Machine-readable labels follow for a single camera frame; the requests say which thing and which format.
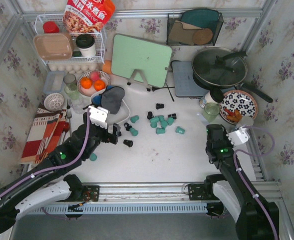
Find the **white round strainer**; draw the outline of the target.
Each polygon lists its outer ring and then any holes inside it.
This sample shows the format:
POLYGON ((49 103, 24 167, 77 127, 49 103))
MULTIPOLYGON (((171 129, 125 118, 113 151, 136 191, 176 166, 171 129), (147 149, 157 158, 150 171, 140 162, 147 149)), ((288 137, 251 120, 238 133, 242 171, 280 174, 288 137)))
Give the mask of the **white round strainer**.
POLYGON ((57 111, 62 108, 64 97, 60 93, 51 93, 44 100, 44 107, 49 111, 57 111))

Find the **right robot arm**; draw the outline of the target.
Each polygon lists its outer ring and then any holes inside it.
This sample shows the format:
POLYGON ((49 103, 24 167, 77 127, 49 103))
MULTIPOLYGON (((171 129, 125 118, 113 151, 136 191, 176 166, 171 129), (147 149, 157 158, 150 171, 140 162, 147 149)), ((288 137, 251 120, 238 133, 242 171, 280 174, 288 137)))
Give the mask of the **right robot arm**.
POLYGON ((223 179, 212 184, 213 195, 227 208, 236 223, 240 240, 279 239, 279 208, 254 187, 242 168, 236 146, 246 143, 249 126, 227 132, 221 124, 206 126, 206 153, 223 179))

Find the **right orange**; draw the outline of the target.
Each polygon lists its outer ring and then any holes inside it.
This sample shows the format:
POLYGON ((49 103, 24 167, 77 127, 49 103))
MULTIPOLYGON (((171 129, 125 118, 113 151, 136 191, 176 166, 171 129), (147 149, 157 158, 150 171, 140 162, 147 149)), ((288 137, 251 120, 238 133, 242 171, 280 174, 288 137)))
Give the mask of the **right orange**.
POLYGON ((94 89, 98 92, 106 88, 106 84, 103 80, 98 79, 93 82, 94 89))

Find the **left orange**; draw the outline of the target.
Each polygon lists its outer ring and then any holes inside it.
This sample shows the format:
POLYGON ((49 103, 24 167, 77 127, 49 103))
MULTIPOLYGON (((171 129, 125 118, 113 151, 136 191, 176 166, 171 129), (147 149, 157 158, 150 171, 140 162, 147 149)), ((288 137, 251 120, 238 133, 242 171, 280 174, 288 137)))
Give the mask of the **left orange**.
POLYGON ((80 79, 80 85, 84 89, 90 89, 92 87, 92 80, 88 77, 83 77, 80 79))

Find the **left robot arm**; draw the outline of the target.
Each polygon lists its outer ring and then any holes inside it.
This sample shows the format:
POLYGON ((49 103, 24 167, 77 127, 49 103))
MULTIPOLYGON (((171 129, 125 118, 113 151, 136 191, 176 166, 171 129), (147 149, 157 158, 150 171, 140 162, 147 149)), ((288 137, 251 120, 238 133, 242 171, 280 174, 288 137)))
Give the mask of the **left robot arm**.
POLYGON ((0 234, 34 209, 51 202, 78 198, 82 183, 69 172, 81 166, 100 143, 117 144, 119 132, 120 126, 116 123, 112 133, 90 122, 84 123, 30 171, 1 187, 0 234))

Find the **blue flower plate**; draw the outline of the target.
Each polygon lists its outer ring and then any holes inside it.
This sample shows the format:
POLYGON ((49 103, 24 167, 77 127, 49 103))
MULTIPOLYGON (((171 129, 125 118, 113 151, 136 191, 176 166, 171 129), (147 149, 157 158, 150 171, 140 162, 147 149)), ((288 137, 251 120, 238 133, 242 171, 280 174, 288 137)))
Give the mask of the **blue flower plate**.
POLYGON ((226 122, 236 125, 244 117, 255 119, 258 113, 256 100, 242 90, 230 90, 223 94, 224 98, 219 103, 220 116, 226 122))

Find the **clear glass tumbler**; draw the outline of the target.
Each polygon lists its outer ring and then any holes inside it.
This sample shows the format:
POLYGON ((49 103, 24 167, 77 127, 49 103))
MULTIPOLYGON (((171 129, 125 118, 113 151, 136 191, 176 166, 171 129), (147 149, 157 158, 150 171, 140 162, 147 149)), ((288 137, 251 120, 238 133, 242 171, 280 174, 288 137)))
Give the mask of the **clear glass tumbler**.
POLYGON ((71 99, 71 107, 76 114, 83 114, 83 97, 79 96, 77 99, 71 99))

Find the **grey blue oven mitt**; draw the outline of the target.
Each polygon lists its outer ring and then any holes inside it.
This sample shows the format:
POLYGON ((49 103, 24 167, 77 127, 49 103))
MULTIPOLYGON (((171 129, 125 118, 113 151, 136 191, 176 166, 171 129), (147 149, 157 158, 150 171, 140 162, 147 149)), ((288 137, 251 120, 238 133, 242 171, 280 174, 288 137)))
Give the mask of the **grey blue oven mitt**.
POLYGON ((108 110, 111 114, 115 115, 119 112, 122 100, 125 96, 125 90, 119 86, 107 86, 106 89, 94 96, 91 102, 108 110))

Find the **pink peach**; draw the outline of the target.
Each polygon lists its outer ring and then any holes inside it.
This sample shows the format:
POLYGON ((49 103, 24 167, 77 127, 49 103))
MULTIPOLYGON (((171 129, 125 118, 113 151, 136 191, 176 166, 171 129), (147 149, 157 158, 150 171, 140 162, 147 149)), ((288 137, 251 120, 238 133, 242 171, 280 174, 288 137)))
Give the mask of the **pink peach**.
POLYGON ((89 78, 95 82, 97 80, 100 80, 100 72, 99 71, 92 71, 89 75, 89 78))

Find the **white storage basket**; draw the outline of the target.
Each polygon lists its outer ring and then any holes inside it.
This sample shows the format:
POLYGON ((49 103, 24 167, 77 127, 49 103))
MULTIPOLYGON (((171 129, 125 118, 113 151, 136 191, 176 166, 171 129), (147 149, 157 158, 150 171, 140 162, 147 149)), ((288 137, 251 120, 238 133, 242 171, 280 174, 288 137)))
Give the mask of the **white storage basket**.
MULTIPOLYGON (((90 100, 91 100, 94 96, 96 96, 96 95, 102 93, 103 91, 104 91, 104 90, 101 90, 101 91, 98 91, 98 92, 94 93, 94 94, 90 97, 90 100)), ((127 103, 125 102, 125 99, 123 99, 123 100, 122 100, 121 107, 120 107, 120 110, 119 110, 119 112, 118 112, 117 114, 111 114, 111 113, 109 112, 108 117, 107 117, 107 123, 108 123, 108 126, 112 125, 113 123, 116 123, 116 124, 119 124, 119 125, 120 125, 120 124, 122 124, 122 123, 128 121, 130 115, 131 115, 130 108, 128 107, 127 103)))

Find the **green glass cup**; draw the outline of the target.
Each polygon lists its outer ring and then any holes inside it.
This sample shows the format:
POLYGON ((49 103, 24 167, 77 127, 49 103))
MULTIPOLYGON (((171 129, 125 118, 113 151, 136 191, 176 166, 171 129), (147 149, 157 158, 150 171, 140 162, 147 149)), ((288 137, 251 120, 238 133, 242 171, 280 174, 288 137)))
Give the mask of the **green glass cup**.
POLYGON ((209 102, 204 106, 202 116, 207 122, 212 122, 220 114, 220 107, 217 103, 209 102))

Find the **black capsule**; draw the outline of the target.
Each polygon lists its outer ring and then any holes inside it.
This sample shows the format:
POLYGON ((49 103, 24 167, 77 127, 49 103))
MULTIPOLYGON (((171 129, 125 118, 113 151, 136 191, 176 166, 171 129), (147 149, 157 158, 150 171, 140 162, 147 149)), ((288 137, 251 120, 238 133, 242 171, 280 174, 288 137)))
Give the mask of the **black capsule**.
POLYGON ((153 113, 151 112, 151 111, 149 111, 148 113, 147 113, 147 119, 148 120, 150 120, 150 119, 152 119, 154 116, 153 116, 153 113))
POLYGON ((124 127, 125 127, 126 131, 128 131, 128 132, 132 128, 132 126, 129 123, 127 123, 127 122, 124 123, 124 127))
POLYGON ((173 118, 174 120, 177 119, 177 115, 175 113, 169 114, 168 117, 173 118))
POLYGON ((163 109, 165 107, 165 105, 163 104, 163 103, 156 103, 156 105, 155 105, 155 108, 157 109, 157 110, 159 110, 159 109, 163 109))
POLYGON ((123 144, 126 145, 126 146, 128 146, 129 148, 131 148, 133 146, 133 141, 132 140, 125 139, 123 141, 123 144))

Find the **silver fork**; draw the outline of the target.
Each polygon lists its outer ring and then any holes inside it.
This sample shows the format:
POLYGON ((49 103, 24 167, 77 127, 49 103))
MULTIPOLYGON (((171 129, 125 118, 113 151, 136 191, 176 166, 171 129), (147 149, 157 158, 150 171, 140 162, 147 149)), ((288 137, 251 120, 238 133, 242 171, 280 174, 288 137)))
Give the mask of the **silver fork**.
POLYGON ((71 113, 71 105, 70 105, 70 99, 67 100, 67 103, 66 103, 66 116, 68 119, 71 119, 72 118, 72 113, 71 113))

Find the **red striped towel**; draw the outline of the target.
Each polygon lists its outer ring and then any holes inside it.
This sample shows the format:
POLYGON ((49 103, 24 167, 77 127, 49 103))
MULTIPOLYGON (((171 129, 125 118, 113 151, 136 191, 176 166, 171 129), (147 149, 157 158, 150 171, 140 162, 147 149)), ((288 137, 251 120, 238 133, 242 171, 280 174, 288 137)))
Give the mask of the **red striped towel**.
POLYGON ((58 145, 66 124, 66 110, 49 111, 40 104, 25 143, 21 164, 38 164, 58 145))

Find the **white pill bottle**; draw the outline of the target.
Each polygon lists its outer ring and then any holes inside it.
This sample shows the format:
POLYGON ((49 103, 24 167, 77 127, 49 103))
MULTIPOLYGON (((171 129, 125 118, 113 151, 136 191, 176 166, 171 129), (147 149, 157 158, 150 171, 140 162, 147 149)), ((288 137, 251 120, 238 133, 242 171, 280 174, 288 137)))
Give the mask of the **white pill bottle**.
POLYGON ((242 117, 239 123, 242 126, 252 126, 254 124, 254 120, 252 117, 246 115, 242 117))

